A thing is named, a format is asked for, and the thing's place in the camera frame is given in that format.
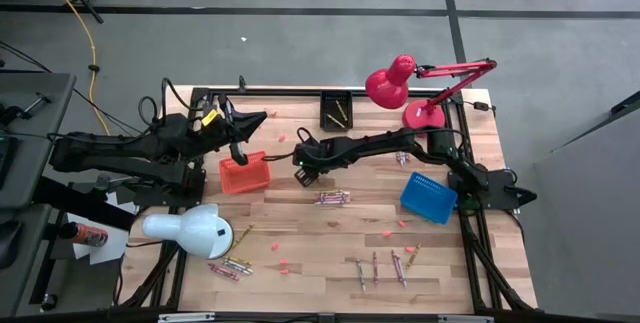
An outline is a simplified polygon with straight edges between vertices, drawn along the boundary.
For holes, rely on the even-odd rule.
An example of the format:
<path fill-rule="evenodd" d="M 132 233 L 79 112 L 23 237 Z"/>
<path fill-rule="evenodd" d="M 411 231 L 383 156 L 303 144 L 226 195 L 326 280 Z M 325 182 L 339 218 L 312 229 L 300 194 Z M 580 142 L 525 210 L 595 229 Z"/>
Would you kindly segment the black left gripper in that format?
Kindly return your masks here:
<path fill-rule="evenodd" d="M 241 113 L 235 110 L 231 100 L 225 95 L 218 96 L 218 116 L 208 125 L 201 124 L 197 132 L 192 156 L 202 156 L 211 151 L 219 151 L 228 145 L 231 158 L 239 165 L 248 163 L 248 156 L 242 151 L 241 142 L 248 142 L 253 133 L 266 120 L 265 111 Z"/>

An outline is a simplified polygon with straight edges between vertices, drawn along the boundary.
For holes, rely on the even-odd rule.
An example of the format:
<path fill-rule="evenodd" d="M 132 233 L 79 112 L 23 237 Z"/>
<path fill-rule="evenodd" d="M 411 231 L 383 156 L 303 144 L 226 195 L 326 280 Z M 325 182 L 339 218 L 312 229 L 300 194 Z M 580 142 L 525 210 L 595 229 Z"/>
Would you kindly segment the orange plastic basket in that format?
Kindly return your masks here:
<path fill-rule="evenodd" d="M 219 161 L 219 174 L 223 193 L 236 194 L 262 189 L 271 182 L 269 165 L 264 151 L 248 155 L 248 163 L 239 165 L 232 158 Z"/>

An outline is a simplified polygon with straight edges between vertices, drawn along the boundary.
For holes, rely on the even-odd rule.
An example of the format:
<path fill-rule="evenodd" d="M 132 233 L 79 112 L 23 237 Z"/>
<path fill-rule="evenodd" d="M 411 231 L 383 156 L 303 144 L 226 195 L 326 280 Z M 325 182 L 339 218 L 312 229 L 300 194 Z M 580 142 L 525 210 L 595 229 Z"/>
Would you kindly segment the black plastic basket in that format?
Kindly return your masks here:
<path fill-rule="evenodd" d="M 342 105 L 348 121 L 345 122 L 336 106 L 335 101 Z M 342 129 L 332 122 L 325 114 L 330 114 L 346 126 Z M 348 90 L 326 90 L 320 97 L 320 128 L 325 132 L 345 132 L 353 128 L 352 92 Z"/>

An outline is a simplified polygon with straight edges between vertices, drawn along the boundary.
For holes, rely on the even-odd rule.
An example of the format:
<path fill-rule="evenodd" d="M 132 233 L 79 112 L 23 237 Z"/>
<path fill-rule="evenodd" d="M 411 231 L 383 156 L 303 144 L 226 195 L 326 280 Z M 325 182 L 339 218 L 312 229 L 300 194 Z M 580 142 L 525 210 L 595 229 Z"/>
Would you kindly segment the red desk lamp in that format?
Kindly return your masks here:
<path fill-rule="evenodd" d="M 405 127 L 443 128 L 446 125 L 446 118 L 441 104 L 496 67 L 497 62 L 489 58 L 450 65 L 418 65 L 411 55 L 402 54 L 396 57 L 388 68 L 380 68 L 371 73 L 365 81 L 365 91 L 378 106 L 385 109 L 398 109 L 404 106 L 409 97 L 408 81 L 412 75 L 417 79 L 463 77 L 458 84 L 444 89 L 435 97 L 416 100 L 405 107 L 402 117 Z"/>

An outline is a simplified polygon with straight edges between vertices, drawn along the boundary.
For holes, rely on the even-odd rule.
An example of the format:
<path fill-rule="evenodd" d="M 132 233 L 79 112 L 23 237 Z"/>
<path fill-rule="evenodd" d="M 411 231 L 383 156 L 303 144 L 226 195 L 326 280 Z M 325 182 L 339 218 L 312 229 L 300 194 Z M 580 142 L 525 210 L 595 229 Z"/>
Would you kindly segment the white desk lamp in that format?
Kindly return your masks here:
<path fill-rule="evenodd" d="M 217 204 L 204 204 L 183 214 L 151 214 L 142 223 L 146 237 L 176 242 L 190 255 L 214 260 L 234 243 L 234 231 L 219 216 Z"/>

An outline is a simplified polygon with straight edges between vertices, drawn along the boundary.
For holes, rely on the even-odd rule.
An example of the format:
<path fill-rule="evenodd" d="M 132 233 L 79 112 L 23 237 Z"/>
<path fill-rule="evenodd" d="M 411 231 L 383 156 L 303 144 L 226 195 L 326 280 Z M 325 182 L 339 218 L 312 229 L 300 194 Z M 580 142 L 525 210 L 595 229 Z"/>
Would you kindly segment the blue plastic basket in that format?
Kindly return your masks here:
<path fill-rule="evenodd" d="M 452 214 L 456 191 L 413 172 L 400 196 L 401 206 L 437 224 L 446 224 Z"/>

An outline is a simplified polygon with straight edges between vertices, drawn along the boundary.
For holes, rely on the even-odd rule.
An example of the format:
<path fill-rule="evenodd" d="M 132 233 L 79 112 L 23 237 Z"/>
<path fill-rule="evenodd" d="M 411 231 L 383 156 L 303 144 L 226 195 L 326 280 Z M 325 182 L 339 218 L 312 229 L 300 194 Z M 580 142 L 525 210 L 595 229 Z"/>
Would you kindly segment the white paper sheets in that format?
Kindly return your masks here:
<path fill-rule="evenodd" d="M 76 259 L 88 256 L 89 263 L 94 265 L 119 259 L 124 254 L 126 243 L 129 238 L 128 231 L 100 224 L 70 213 L 67 213 L 67 221 L 82 223 L 90 227 L 97 227 L 107 232 L 107 241 L 101 247 L 73 243 L 72 247 Z"/>

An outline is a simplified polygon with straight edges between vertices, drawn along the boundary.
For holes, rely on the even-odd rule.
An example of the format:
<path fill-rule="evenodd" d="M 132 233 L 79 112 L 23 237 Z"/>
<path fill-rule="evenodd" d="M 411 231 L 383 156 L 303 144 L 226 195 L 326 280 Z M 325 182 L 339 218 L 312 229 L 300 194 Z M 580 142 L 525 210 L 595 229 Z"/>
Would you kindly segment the orange label spray can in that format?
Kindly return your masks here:
<path fill-rule="evenodd" d="M 69 222 L 60 226 L 58 236 L 70 240 L 74 244 L 90 247 L 102 247 L 108 240 L 106 230 L 77 222 Z"/>

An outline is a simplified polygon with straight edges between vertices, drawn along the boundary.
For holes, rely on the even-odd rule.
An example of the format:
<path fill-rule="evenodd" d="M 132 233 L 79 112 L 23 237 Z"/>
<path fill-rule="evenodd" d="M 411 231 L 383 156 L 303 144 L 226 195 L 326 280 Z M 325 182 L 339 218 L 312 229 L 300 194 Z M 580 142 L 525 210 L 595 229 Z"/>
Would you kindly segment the black keyboard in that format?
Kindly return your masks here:
<path fill-rule="evenodd" d="M 0 189 L 9 174 L 18 147 L 18 139 L 11 136 L 0 136 Z"/>

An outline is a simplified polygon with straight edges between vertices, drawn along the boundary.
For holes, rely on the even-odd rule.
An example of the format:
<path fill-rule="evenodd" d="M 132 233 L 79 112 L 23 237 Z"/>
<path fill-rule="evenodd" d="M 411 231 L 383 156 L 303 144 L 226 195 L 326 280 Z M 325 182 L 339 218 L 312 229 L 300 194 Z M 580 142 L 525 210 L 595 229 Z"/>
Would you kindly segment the black computer mouse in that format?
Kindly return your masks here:
<path fill-rule="evenodd" d="M 18 245 L 23 224 L 7 221 L 0 224 L 0 269 L 10 267 L 18 255 Z"/>

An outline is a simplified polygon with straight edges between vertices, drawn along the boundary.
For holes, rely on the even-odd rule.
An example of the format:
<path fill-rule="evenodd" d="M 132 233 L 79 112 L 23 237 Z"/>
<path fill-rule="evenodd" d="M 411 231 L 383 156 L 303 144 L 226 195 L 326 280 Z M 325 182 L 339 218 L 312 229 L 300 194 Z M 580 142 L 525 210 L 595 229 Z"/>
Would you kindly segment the grey partition panel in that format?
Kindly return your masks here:
<path fill-rule="evenodd" d="M 533 166 L 523 212 L 538 305 L 640 323 L 640 90 Z"/>

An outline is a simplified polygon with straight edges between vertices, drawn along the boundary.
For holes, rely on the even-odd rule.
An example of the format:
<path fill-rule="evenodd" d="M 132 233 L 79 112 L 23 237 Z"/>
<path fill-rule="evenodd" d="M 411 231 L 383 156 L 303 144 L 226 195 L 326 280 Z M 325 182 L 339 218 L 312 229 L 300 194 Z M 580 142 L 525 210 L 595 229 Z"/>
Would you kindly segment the black aluminium table frame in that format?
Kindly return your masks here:
<path fill-rule="evenodd" d="M 473 309 L 459 220 L 444 225 L 425 220 L 400 204 L 413 172 L 445 183 L 444 165 L 411 159 L 401 167 L 392 154 L 369 157 L 322 176 L 309 187 L 295 180 L 290 151 L 296 131 L 307 128 L 323 138 L 319 126 L 320 93 L 312 88 L 252 89 L 234 97 L 242 111 L 264 110 L 267 120 L 249 143 L 250 151 L 275 156 L 271 182 L 261 190 L 223 193 L 219 156 L 205 160 L 204 199 L 219 206 L 221 215 L 240 234 L 255 226 L 235 248 L 249 260 L 254 273 L 231 280 L 214 273 L 209 263 L 189 257 L 172 262 L 151 295 L 152 304 L 174 303 L 181 310 L 214 312 L 333 313 L 469 313 Z M 270 110 L 277 110 L 275 117 Z M 281 134 L 286 135 L 279 142 Z M 322 191 L 350 192 L 343 206 L 316 206 Z M 404 221 L 406 227 L 398 225 Z M 384 237 L 384 231 L 391 231 Z M 273 243 L 279 243 L 272 251 Z M 410 269 L 407 246 L 422 247 Z M 390 251 L 399 256 L 407 288 L 397 280 Z M 379 283 L 373 282 L 372 253 L 377 253 Z M 283 266 L 280 260 L 287 259 Z M 356 264 L 362 263 L 366 292 Z M 280 270 L 288 268 L 288 275 Z"/>

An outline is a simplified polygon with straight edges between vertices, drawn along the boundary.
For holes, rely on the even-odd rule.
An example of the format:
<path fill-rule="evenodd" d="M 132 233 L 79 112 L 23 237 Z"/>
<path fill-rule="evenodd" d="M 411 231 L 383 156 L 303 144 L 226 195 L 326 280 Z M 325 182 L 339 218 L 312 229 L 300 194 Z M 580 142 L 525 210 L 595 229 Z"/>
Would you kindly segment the black slanted frame post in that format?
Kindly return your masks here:
<path fill-rule="evenodd" d="M 79 192 L 47 177 L 40 178 L 32 202 L 124 231 L 130 230 L 135 219 L 134 213 L 107 203 L 106 197 Z"/>

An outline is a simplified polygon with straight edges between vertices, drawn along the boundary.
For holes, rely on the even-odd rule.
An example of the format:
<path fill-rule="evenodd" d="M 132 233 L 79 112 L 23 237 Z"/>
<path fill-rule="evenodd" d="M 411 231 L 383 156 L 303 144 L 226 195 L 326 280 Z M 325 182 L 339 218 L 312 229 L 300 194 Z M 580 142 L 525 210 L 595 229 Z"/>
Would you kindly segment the silver metal bracket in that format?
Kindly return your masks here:
<path fill-rule="evenodd" d="M 478 315 L 438 315 L 437 323 L 495 323 L 493 317 Z"/>
<path fill-rule="evenodd" d="M 187 312 L 161 314 L 157 323 L 207 323 L 214 322 L 216 314 L 213 312 Z"/>

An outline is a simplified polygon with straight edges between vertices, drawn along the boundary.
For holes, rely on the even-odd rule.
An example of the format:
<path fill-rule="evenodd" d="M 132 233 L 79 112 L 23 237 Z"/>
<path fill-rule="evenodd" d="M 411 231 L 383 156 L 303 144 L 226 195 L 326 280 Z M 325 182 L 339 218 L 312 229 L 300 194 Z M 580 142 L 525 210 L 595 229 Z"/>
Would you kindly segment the black handled tool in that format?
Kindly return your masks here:
<path fill-rule="evenodd" d="M 20 117 L 23 119 L 30 119 L 32 113 L 40 106 L 51 103 L 51 99 L 41 92 L 36 93 L 36 99 L 26 108 L 20 112 Z"/>

